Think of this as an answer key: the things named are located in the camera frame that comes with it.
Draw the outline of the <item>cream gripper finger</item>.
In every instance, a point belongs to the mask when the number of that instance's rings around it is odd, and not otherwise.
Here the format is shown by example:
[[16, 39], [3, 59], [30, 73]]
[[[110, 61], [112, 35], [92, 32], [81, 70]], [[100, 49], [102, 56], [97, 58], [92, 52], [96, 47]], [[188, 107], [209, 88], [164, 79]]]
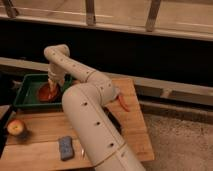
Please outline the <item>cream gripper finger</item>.
[[50, 92], [54, 93], [57, 92], [58, 90], [58, 85], [56, 82], [52, 81], [51, 79], [48, 79], [49, 87], [50, 87]]

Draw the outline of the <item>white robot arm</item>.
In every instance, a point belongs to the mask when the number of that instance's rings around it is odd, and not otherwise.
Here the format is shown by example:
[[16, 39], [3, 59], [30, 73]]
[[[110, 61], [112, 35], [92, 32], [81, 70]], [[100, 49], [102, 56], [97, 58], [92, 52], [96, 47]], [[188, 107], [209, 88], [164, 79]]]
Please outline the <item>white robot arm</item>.
[[44, 50], [48, 76], [60, 83], [65, 73], [80, 81], [62, 95], [62, 108], [96, 171], [146, 171], [116, 130], [103, 107], [118, 96], [112, 80], [102, 72], [69, 57], [65, 44]]

